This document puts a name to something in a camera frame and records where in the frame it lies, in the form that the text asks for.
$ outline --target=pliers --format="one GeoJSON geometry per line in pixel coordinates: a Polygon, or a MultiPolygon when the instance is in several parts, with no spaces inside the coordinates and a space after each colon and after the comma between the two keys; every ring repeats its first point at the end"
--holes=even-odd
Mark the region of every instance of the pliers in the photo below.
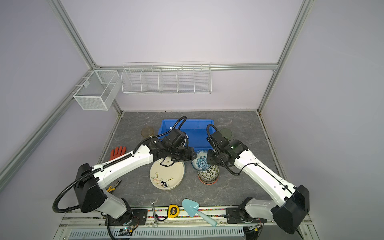
{"type": "Polygon", "coordinates": [[[115,191],[116,187],[120,184],[120,182],[121,180],[118,180],[116,184],[109,186],[109,188],[107,189],[107,192],[112,193],[113,191],[115,191]]]}

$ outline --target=light blue trowel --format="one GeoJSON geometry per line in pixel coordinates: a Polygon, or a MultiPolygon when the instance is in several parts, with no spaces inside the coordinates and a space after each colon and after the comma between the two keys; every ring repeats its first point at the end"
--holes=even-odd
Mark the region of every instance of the light blue trowel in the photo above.
{"type": "Polygon", "coordinates": [[[184,199],[181,203],[184,210],[188,213],[190,217],[193,217],[195,214],[198,214],[200,217],[202,217],[205,221],[207,221],[210,225],[216,226],[217,222],[213,220],[212,218],[208,217],[204,213],[198,211],[199,204],[195,201],[192,201],[190,199],[184,199]]]}

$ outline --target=black mounting plate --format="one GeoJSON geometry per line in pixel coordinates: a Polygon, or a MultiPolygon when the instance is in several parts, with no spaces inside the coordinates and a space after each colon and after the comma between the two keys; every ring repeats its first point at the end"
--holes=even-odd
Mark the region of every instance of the black mounting plate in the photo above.
{"type": "MultiPolygon", "coordinates": [[[[139,221],[139,225],[145,225],[145,222],[147,220],[148,210],[147,209],[132,209],[132,212],[133,212],[134,217],[132,218],[132,221],[128,225],[136,226],[137,221],[139,221]]],[[[111,216],[108,216],[108,218],[109,218],[109,225],[110,226],[120,226],[119,221],[112,218],[111,216]]]]}
{"type": "MultiPolygon", "coordinates": [[[[244,221],[240,220],[240,209],[238,207],[227,207],[225,209],[225,215],[227,216],[227,223],[245,223],[244,221]]],[[[248,223],[266,223],[267,220],[263,218],[252,218],[251,222],[248,223]]]]}

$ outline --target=blue floral bowl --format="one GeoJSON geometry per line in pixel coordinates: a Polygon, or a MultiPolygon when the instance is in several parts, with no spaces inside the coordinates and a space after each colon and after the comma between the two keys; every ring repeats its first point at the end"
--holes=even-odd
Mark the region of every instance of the blue floral bowl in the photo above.
{"type": "Polygon", "coordinates": [[[205,171],[211,167],[211,165],[207,163],[207,153],[207,150],[196,151],[197,158],[191,161],[194,169],[198,171],[205,171]]]}

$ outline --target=white wall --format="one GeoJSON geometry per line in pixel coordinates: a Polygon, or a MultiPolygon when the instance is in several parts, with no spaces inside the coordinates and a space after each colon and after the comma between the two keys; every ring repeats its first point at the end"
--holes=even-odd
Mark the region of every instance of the white wall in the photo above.
{"type": "Polygon", "coordinates": [[[98,65],[275,63],[302,0],[63,0],[98,65]]]}
{"type": "MultiPolygon", "coordinates": [[[[0,193],[2,240],[53,238],[64,215],[52,211],[53,201],[80,165],[97,163],[115,120],[114,109],[84,111],[73,102],[0,193]]],[[[59,207],[76,204],[71,190],[59,207]]]]}
{"type": "Polygon", "coordinates": [[[0,1],[0,167],[88,70],[45,0],[0,1]]]}
{"type": "Polygon", "coordinates": [[[212,71],[211,94],[126,95],[117,101],[124,111],[257,109],[272,70],[212,71]]]}
{"type": "Polygon", "coordinates": [[[317,0],[262,116],[320,239],[382,239],[384,2],[317,0]]]}

